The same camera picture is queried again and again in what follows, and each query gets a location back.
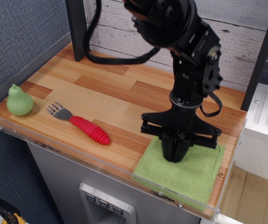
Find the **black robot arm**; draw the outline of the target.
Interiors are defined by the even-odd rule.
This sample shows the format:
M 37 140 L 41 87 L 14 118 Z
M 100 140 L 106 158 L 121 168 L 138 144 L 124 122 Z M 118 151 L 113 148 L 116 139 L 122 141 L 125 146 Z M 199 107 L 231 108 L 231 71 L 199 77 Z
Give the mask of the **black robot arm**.
M 198 16 L 193 0 L 127 0 L 124 6 L 143 39 L 168 49 L 173 58 L 172 107 L 143 114 L 141 131 L 160 138 L 167 161 L 181 161 L 195 144 L 215 148 L 221 130 L 202 121 L 196 111 L 207 97 L 222 107 L 214 94 L 223 79 L 219 37 Z

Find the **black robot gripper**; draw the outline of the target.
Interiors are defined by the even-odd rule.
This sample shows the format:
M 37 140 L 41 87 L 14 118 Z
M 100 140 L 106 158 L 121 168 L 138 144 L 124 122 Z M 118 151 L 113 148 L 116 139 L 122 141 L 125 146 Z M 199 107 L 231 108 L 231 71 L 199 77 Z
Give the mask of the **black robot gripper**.
M 144 113 L 141 132 L 162 140 L 163 156 L 167 161 L 182 161 L 194 144 L 216 148 L 222 131 L 201 120 L 196 115 L 197 108 L 172 105 L 165 112 Z

